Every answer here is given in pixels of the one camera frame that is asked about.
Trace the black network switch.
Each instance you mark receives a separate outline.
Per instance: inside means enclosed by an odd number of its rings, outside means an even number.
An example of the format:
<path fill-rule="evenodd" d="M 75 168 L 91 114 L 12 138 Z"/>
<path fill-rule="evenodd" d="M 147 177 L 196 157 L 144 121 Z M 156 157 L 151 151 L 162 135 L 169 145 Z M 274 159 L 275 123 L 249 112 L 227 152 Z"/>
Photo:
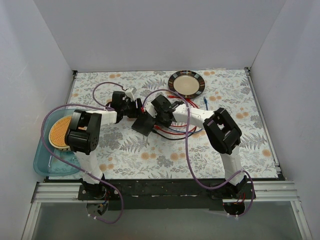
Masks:
<path fill-rule="evenodd" d="M 144 113 L 135 120 L 131 128 L 147 137 L 154 128 L 155 124 L 156 119 L 150 114 Z"/>

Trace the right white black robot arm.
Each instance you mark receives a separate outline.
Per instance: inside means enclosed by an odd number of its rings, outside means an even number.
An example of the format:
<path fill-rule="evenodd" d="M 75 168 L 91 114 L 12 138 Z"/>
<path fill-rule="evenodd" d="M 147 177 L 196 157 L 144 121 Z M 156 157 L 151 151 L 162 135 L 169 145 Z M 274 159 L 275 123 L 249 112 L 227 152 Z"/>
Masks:
<path fill-rule="evenodd" d="M 224 108 L 216 111 L 191 107 L 188 101 L 171 103 L 163 95 L 159 99 L 143 104 L 144 110 L 153 118 L 164 118 L 169 122 L 186 123 L 185 154 L 191 176 L 202 188 L 209 191 L 223 189 L 230 198 L 237 199 L 245 192 L 247 177 L 242 170 L 239 155 L 242 131 Z M 211 146 L 220 154 L 224 167 L 225 181 L 216 186 L 202 184 L 196 177 L 190 162 L 188 139 L 189 125 L 205 131 Z"/>

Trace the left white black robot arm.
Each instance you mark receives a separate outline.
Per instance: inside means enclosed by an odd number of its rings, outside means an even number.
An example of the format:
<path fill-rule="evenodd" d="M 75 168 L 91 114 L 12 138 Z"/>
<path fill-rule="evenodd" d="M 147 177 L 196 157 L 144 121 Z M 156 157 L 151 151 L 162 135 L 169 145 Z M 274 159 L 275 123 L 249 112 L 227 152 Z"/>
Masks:
<path fill-rule="evenodd" d="M 103 199 L 106 187 L 100 182 L 104 174 L 99 167 L 96 148 L 99 143 L 102 126 L 119 123 L 124 116 L 137 118 L 142 113 L 141 99 L 135 98 L 137 89 L 115 91 L 112 94 L 112 110 L 75 110 L 65 134 L 65 143 L 70 147 L 84 170 L 82 185 L 86 193 L 95 200 Z"/>

